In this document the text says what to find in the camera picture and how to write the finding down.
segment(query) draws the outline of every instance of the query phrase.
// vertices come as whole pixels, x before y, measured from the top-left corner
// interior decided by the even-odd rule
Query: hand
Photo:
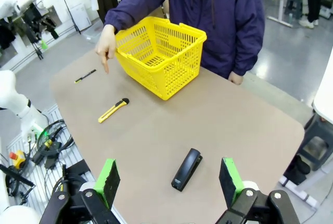
[[[105,72],[109,73],[108,60],[114,57],[116,51],[116,37],[114,27],[110,24],[104,26],[99,41],[95,47],[95,52],[99,55]]]
[[[244,79],[244,77],[239,76],[238,74],[231,71],[228,81],[230,81],[236,85],[241,85],[241,83],[243,82],[243,79]]]

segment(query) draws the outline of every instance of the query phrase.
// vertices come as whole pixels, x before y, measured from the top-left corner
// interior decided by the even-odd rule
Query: jacket sleeve
[[[113,25],[117,31],[125,30],[148,16],[164,0],[122,0],[120,4],[108,11],[105,24]]]
[[[236,0],[236,60],[233,72],[243,76],[252,69],[261,50],[265,18],[262,0]]]

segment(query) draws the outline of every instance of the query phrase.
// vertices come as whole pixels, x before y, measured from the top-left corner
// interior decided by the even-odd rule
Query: navy blue jacket
[[[106,24],[117,30],[138,23],[164,0],[123,0],[108,11]],[[172,23],[185,23],[206,32],[201,65],[228,78],[252,69],[263,43],[262,0],[169,0]]]

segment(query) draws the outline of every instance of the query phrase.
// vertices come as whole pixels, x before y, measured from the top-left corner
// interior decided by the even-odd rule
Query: brown table surface
[[[128,224],[215,223],[226,209],[218,179],[222,157],[232,157],[242,179],[267,194],[303,139],[298,122],[203,68],[163,101],[116,60],[109,66],[107,75],[91,51],[56,74],[51,88],[93,175],[98,177],[107,158],[117,159],[121,181],[114,205]],[[99,124],[124,97],[130,103]],[[171,181],[190,148],[203,160],[179,192]]]

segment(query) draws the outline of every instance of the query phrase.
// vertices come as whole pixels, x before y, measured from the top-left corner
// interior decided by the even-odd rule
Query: yellow plastic basket
[[[116,35],[116,57],[125,72],[168,100],[199,74],[204,31],[146,17]]]

